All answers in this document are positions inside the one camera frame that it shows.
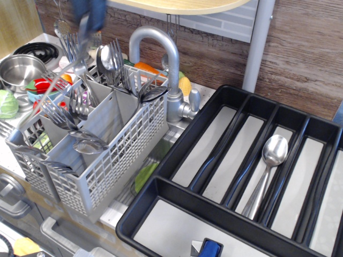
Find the faucet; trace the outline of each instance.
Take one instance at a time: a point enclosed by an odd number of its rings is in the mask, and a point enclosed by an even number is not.
[[[147,37],[157,40],[168,54],[168,80],[171,89],[167,95],[167,121],[178,122],[183,117],[193,119],[199,111],[200,93],[198,90],[192,89],[189,96],[190,104],[184,101],[182,91],[178,87],[180,58],[177,46],[166,32],[152,26],[142,26],[136,29],[129,42],[130,62],[139,62],[139,44],[142,39]]]

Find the stainless steel pot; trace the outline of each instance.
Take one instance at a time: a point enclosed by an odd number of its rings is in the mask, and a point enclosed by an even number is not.
[[[31,55],[12,55],[0,63],[3,85],[17,93],[25,93],[25,86],[40,78],[45,71],[44,63]]]

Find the wood panel wall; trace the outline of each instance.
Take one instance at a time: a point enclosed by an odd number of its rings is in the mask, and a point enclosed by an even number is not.
[[[36,4],[46,32],[54,35],[56,5],[51,0]],[[62,0],[61,7],[72,23],[70,2]],[[343,98],[343,1],[276,0],[273,16],[256,93],[332,119]],[[130,35],[143,25],[166,30],[163,21],[109,7],[103,42],[117,37],[128,53]],[[249,44],[181,27],[177,46],[180,69],[192,82],[211,88],[242,87]],[[143,62],[161,68],[164,53],[153,40],[141,43]]]
[[[34,0],[0,1],[0,59],[42,32]]]

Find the metal pole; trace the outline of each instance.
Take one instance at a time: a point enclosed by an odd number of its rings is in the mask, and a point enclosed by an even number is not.
[[[258,3],[242,87],[252,93],[255,91],[274,6],[275,0],[260,0]]]

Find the black coil burner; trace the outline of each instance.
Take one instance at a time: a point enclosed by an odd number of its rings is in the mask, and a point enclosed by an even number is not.
[[[49,43],[29,43],[19,47],[14,52],[14,55],[18,54],[33,55],[46,64],[52,59],[56,59],[58,57],[58,49]]]

